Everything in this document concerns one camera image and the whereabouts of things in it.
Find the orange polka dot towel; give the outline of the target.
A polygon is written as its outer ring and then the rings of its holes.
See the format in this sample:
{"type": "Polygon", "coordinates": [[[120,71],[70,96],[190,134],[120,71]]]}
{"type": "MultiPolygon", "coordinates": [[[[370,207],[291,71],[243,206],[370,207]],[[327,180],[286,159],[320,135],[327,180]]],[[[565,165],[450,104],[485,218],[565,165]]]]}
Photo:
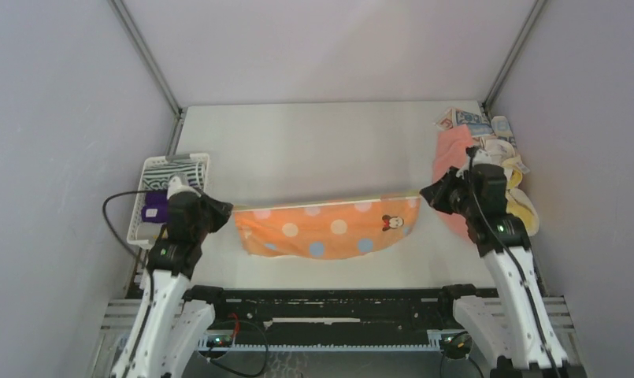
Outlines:
{"type": "Polygon", "coordinates": [[[248,254],[321,260],[356,258],[387,249],[413,231],[418,195],[237,207],[233,220],[248,254]]]}

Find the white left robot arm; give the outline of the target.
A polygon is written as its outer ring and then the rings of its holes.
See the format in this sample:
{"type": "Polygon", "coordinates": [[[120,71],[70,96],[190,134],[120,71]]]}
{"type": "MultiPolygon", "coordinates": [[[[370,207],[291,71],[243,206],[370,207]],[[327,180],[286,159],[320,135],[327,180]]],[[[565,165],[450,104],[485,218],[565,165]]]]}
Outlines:
{"type": "Polygon", "coordinates": [[[176,312],[205,238],[228,223],[233,205],[192,189],[169,194],[168,204],[168,221],[147,254],[141,306],[111,377],[180,377],[205,330],[228,320],[228,306],[215,298],[176,312]]]}

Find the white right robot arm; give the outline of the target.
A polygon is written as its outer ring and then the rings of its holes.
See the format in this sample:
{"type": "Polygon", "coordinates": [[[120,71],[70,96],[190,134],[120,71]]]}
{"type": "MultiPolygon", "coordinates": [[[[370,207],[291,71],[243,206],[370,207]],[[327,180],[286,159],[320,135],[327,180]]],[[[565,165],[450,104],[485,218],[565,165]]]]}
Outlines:
{"type": "Polygon", "coordinates": [[[522,220],[506,209],[502,167],[451,167],[420,194],[434,210],[465,219],[468,236],[494,280],[507,329],[495,330],[494,320],[470,313],[466,300],[457,297],[438,305],[441,323],[467,330],[495,364],[492,377],[566,377],[569,358],[539,290],[528,233],[522,220]]]}

